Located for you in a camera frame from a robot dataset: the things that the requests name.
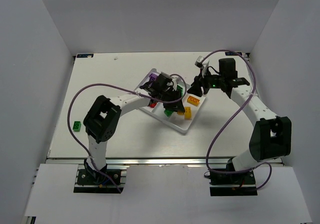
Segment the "green lego brick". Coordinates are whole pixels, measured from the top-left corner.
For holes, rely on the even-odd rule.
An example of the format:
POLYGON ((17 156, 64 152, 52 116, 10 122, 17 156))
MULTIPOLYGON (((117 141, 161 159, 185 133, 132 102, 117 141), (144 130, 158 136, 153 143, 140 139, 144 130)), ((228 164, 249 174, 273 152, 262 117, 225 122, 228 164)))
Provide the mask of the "green lego brick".
POLYGON ((72 130, 74 132, 79 132, 81 130, 81 125, 82 125, 81 121, 74 121, 72 130))
POLYGON ((173 114, 173 111, 164 110, 164 114, 165 114, 167 117, 170 117, 170 116, 173 114))

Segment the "yellow lego brick from stack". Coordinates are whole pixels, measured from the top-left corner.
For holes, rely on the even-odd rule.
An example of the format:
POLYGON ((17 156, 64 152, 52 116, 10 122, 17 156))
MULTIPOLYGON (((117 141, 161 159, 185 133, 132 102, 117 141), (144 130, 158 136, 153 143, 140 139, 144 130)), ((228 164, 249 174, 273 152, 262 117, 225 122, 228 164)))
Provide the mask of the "yellow lego brick from stack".
POLYGON ((198 98, 193 97, 193 96, 190 95, 190 96, 187 98, 187 103, 189 103, 189 104, 191 104, 191 105, 193 105, 193 106, 198 107, 201 102, 200 102, 200 100, 199 100, 198 98))

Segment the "purple round lego brick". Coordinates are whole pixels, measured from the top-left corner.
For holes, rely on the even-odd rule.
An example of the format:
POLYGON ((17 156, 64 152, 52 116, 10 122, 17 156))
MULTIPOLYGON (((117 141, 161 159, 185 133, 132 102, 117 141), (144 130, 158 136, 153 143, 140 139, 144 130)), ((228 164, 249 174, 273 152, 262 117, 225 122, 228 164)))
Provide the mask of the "purple round lego brick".
POLYGON ((157 79, 157 75, 156 74, 151 74, 150 76, 149 76, 149 81, 155 81, 156 79, 157 79))

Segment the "red round lego brick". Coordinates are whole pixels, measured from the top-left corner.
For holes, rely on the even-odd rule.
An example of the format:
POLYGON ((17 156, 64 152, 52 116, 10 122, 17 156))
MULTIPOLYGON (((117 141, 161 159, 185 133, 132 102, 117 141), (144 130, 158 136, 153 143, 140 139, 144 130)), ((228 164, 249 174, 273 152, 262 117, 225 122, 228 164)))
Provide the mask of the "red round lego brick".
POLYGON ((157 103, 151 103, 151 104, 149 105, 149 107, 154 108, 156 105, 157 105, 157 103))

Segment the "yellow curved lego brick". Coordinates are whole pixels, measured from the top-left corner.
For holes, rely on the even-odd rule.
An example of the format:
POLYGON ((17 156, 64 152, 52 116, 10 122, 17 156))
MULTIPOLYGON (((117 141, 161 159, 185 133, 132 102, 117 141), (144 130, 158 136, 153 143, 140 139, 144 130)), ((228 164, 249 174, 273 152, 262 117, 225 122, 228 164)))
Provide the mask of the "yellow curved lego brick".
POLYGON ((185 109, 184 109, 184 119, 185 120, 191 120, 192 117, 193 117, 192 109, 190 107, 185 107, 185 109))

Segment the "green studded lego plate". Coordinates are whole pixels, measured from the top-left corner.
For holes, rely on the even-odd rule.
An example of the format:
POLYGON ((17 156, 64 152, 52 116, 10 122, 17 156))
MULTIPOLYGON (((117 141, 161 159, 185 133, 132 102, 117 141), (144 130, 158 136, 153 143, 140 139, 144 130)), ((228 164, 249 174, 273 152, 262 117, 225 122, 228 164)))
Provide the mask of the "green studded lego plate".
POLYGON ((177 90, 179 91, 181 96, 184 95, 184 88, 183 87, 181 87, 180 85, 177 85, 177 90))

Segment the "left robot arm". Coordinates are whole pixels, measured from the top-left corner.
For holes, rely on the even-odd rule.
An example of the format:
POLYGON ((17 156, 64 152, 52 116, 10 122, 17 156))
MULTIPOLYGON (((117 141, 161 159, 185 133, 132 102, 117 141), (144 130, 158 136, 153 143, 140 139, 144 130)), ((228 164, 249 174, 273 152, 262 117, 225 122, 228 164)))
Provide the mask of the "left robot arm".
POLYGON ((97 97, 83 121, 90 152, 84 163, 85 169, 95 179, 101 176, 101 172, 106 171, 107 143, 115 134, 121 116, 159 101, 168 111, 183 112, 184 94, 175 78, 161 73, 155 80, 146 81, 133 93, 128 92, 113 98, 103 95, 97 97))

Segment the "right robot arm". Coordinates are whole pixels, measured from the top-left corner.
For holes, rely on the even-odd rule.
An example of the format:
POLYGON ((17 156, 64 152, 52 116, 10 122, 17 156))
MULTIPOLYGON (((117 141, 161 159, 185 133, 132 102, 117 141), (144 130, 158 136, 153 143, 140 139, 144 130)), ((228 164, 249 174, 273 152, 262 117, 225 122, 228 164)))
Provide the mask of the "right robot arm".
POLYGON ((199 57, 195 65, 200 68, 190 89, 191 95, 202 97, 210 89, 220 89, 239 106, 237 113, 244 112, 253 125, 248 149, 230 159, 228 172, 241 173, 259 164, 291 152, 292 123, 288 117, 280 117, 272 112, 254 94, 254 87, 244 77, 238 77, 236 61, 223 58, 218 61, 217 74, 209 72, 209 62, 199 57))

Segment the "white divided sorting tray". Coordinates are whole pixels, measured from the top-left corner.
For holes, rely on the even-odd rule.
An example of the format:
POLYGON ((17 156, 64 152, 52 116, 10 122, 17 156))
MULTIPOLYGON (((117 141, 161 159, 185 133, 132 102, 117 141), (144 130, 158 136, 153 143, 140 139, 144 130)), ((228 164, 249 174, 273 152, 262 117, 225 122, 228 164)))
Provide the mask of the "white divided sorting tray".
POLYGON ((185 134, 200 112, 205 99, 205 95, 197 97, 194 94, 186 93, 178 104, 163 104, 152 101, 148 106, 141 107, 139 110, 185 134))

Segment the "blue table label right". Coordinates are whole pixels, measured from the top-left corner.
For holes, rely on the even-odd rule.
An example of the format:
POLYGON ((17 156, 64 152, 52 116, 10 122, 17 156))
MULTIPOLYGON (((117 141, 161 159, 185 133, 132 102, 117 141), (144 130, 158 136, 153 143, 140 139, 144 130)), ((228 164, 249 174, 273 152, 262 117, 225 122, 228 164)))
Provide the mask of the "blue table label right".
POLYGON ((225 51, 224 52, 226 56, 243 56, 242 52, 230 52, 230 51, 225 51))

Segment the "blue table label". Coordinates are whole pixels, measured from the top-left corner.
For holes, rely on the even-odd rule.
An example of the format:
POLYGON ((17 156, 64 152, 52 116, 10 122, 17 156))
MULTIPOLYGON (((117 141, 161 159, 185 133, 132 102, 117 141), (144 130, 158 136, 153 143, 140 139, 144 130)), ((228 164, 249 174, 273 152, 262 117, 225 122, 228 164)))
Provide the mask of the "blue table label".
POLYGON ((89 54, 77 54, 76 58, 92 58, 93 57, 93 53, 89 53, 89 54))
POLYGON ((224 52, 226 56, 243 56, 242 52, 230 52, 230 51, 225 51, 224 52))

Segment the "blue table label left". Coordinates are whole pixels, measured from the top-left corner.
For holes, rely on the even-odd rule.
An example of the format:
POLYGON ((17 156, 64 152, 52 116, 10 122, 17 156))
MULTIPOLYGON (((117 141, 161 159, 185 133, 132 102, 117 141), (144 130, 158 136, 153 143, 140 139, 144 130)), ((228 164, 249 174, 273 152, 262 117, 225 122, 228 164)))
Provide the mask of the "blue table label left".
POLYGON ((93 57, 93 53, 89 53, 89 54, 77 54, 76 58, 92 58, 93 57))

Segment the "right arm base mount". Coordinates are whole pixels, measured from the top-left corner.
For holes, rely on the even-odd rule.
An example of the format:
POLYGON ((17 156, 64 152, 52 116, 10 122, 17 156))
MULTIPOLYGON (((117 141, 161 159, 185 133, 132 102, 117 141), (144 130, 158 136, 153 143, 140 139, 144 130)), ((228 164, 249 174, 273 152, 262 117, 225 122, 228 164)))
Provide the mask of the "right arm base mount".
POLYGON ((206 171, 203 175, 209 180, 212 197, 257 196, 256 180, 253 172, 241 174, 217 174, 206 171))

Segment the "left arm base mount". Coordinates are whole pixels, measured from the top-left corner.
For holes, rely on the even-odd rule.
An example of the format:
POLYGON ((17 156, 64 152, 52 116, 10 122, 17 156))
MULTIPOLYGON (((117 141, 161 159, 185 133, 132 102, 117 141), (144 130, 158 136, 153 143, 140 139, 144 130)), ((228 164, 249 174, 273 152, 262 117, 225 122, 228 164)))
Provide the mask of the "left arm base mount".
POLYGON ((86 160, 84 167, 78 168, 74 193, 83 194, 120 194, 125 186, 125 172, 121 169, 108 169, 105 165, 100 171, 108 175, 102 175, 91 168, 86 160))

